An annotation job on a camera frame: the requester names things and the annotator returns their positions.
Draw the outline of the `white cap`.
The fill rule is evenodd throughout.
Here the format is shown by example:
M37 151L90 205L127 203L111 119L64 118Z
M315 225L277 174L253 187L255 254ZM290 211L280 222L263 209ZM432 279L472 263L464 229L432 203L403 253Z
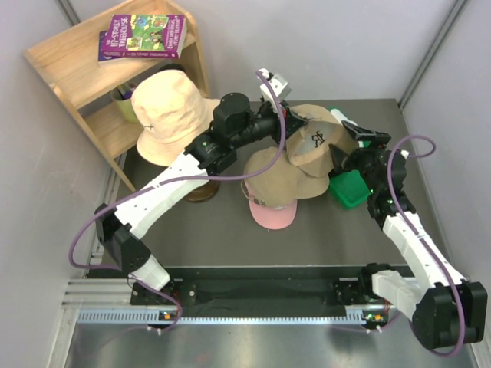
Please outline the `white cap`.
M330 113L336 118L337 121L342 123L343 121L350 122L350 119L346 117L339 109L333 108L330 109Z

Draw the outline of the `tan baseball cap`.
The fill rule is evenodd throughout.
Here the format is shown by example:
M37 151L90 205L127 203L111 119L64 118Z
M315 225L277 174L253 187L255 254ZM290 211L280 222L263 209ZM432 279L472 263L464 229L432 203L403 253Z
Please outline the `tan baseball cap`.
M295 200L310 199L325 193L329 178L310 176L292 165L282 152L274 165L258 176L242 180L244 196L264 208L282 209Z

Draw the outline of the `cream bucket hat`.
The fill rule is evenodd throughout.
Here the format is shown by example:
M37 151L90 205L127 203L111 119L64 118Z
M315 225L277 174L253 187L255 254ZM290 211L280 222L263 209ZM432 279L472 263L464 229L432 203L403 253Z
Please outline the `cream bucket hat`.
M143 127L138 153L156 166L170 166L195 137L209 129L219 102L203 97L183 71L165 70L148 77L131 97Z

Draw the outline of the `pink baseball cap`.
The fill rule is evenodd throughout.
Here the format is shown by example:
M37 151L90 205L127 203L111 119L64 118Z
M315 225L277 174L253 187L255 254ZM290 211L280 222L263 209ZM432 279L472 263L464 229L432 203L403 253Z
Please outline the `pink baseball cap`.
M282 230L294 222L298 206L297 200L285 206L267 207L254 196L245 181L241 181L241 190L248 199L252 218L261 227L267 230Z

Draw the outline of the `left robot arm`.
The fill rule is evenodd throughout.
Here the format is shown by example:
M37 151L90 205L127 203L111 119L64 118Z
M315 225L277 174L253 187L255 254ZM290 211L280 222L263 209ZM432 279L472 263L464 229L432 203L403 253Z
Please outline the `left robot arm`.
M223 172L237 160L237 151L267 136L280 146L307 123L281 99L264 100L258 112L241 93L225 95L213 111L211 126L199 134L176 160L143 189L95 212L97 237L117 267L147 286L158 304L174 293L170 275L142 242L164 213L209 181L225 181Z

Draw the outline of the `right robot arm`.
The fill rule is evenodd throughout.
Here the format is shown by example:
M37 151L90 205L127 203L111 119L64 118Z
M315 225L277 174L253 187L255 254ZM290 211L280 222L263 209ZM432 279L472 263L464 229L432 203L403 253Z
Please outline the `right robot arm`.
M343 120L344 131L361 146L351 153L332 145L334 174L357 171L371 194L367 209L381 231L394 243L416 282L411 284L388 264L369 264L358 284L360 298L373 304L390 302L410 322L420 344L451 354L484 338L488 294L478 281L467 280L445 259L424 229L404 192L410 154L399 145L388 148L387 133Z

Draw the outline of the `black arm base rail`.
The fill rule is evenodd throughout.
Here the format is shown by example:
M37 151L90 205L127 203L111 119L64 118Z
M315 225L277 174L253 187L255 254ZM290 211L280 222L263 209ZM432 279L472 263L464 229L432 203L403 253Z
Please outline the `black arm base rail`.
M184 317L344 317L348 307L386 314L381 299L365 296L361 267L258 266L169 268L163 293L183 307Z

